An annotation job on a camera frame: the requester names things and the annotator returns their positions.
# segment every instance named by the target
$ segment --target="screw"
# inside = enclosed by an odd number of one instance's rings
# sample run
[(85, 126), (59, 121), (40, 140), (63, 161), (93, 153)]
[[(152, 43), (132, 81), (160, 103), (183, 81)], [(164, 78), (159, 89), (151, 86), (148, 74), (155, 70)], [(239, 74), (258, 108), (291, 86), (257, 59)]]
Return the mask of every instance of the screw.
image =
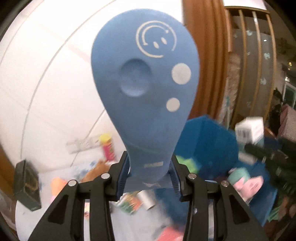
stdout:
[(72, 186), (75, 186), (76, 183), (77, 183), (76, 180), (71, 180), (71, 181), (68, 182), (68, 185), (69, 185), (70, 187), (72, 187)]
[(228, 181), (222, 181), (221, 185), (224, 187), (228, 187), (229, 186), (229, 182)]
[(101, 178), (103, 178), (103, 179), (108, 179), (109, 177), (110, 177), (110, 174), (109, 173), (103, 173), (101, 175)]
[(195, 179), (197, 176), (196, 176), (196, 174), (195, 173), (189, 173), (188, 174), (188, 177), (190, 178), (190, 179)]

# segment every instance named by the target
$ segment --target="blue container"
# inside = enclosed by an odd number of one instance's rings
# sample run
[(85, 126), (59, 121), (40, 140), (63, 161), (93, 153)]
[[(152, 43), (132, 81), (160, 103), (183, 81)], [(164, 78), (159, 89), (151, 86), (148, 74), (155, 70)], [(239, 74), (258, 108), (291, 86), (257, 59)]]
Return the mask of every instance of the blue container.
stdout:
[[(234, 167), (246, 167), (251, 177), (263, 176), (264, 184), (250, 202), (252, 213), (263, 226), (274, 204), (277, 190), (270, 185), (270, 177), (264, 164), (258, 162), (251, 166), (242, 163), (238, 160), (238, 151), (233, 131), (228, 131), (214, 120), (202, 116), (186, 122), (175, 148), (175, 155), (192, 158), (201, 167), (198, 175), (205, 180), (226, 176)], [(177, 223), (185, 224), (188, 205), (180, 205), (177, 198), (172, 198), (172, 190), (158, 189), (155, 193), (163, 201), (168, 215)]]

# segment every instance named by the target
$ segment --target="blue fabric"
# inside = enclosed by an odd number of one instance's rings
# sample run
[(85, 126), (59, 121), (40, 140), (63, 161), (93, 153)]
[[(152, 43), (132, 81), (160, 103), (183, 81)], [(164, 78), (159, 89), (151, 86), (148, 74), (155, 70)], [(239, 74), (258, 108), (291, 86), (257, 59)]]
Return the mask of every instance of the blue fabric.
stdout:
[[(238, 160), (238, 145), (235, 133), (227, 131), (207, 116), (187, 121), (175, 148), (175, 154), (184, 158), (193, 158), (202, 165), (198, 175), (215, 179), (234, 167), (245, 167), (251, 177), (263, 176), (264, 183), (250, 203), (250, 209), (263, 226), (272, 209), (277, 189), (270, 185), (270, 176), (264, 164), (248, 165)], [(177, 225), (184, 225), (187, 220), (188, 203), (180, 203), (173, 189), (156, 189), (156, 197), (163, 201), (168, 215)]]
[[(185, 83), (173, 79), (178, 64), (189, 68)], [(168, 171), (197, 91), (199, 56), (190, 33), (163, 12), (121, 13), (98, 33), (91, 67), (100, 98), (127, 149), (133, 183), (158, 182)], [(175, 75), (180, 79), (184, 72), (181, 68)], [(179, 100), (176, 111), (167, 108), (171, 99)]]

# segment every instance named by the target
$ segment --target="eye of smiley face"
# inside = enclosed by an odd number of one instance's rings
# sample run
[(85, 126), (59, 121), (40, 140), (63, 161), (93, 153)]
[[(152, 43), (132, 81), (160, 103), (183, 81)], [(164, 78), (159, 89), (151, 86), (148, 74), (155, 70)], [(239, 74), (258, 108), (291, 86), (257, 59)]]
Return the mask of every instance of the eye of smiley face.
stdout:
[[(146, 33), (150, 30), (150, 29), (161, 29), (164, 33), (164, 36), (160, 38), (160, 41), (162, 42), (163, 45), (168, 45), (168, 38), (172, 38), (173, 39), (173, 44), (172, 44), (172, 48), (171, 51), (174, 51), (177, 45), (177, 36), (175, 31), (166, 23), (161, 22), (161, 21), (157, 21), (157, 20), (153, 20), (153, 21), (148, 21), (143, 23), (136, 32), (136, 43), (138, 48), (140, 49), (140, 51), (145, 54), (148, 57), (151, 58), (162, 58), (164, 55), (163, 54), (152, 54), (150, 53), (146, 46), (148, 46), (149, 44), (146, 41)], [(157, 41), (153, 41), (153, 46), (155, 49), (159, 49), (160, 48), (160, 42)]]

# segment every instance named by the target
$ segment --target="white tabletop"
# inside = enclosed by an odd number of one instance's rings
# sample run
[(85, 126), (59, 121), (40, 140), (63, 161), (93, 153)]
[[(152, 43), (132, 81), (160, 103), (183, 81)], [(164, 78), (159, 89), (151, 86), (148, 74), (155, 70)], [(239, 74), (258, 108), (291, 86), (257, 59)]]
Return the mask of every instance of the white tabletop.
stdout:
[[(20, 241), (27, 241), (35, 226), (51, 204), (51, 180), (60, 177), (66, 181), (71, 179), (81, 180), (82, 177), (96, 164), (96, 162), (85, 163), (80, 166), (73, 166), (51, 172), (39, 174), (40, 198), (42, 208), (34, 212), (28, 210), (19, 201), (16, 205), (15, 224)], [(160, 204), (146, 211), (140, 207), (135, 215), (124, 213), (119, 208), (114, 208), (111, 214), (113, 231), (116, 241), (152, 241), (153, 234), (168, 219)], [(89, 220), (84, 219), (84, 240), (89, 241)]]

